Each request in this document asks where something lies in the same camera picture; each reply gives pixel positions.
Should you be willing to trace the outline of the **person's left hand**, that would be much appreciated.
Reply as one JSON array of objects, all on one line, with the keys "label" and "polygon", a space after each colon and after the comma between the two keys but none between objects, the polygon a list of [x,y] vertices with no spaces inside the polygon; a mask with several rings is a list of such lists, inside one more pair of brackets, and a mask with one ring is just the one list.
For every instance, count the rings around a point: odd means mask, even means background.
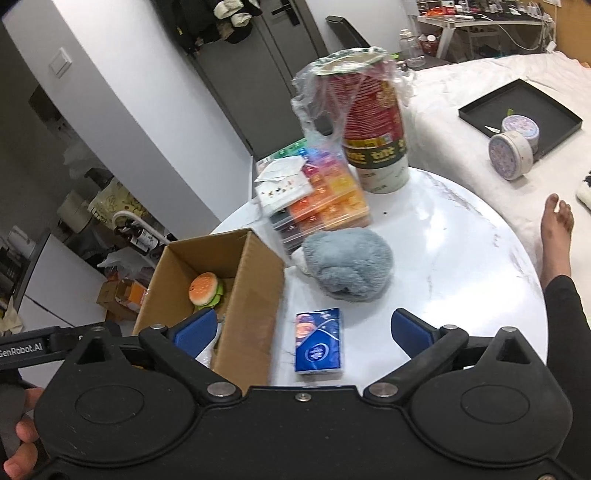
[{"label": "person's left hand", "polygon": [[35,387],[25,392],[21,415],[19,421],[15,423],[15,434],[19,438],[20,445],[3,464],[4,472],[10,479],[25,479],[34,471],[37,463],[39,453],[35,442],[39,440],[39,434],[28,413],[34,410],[43,391],[43,388]]}]

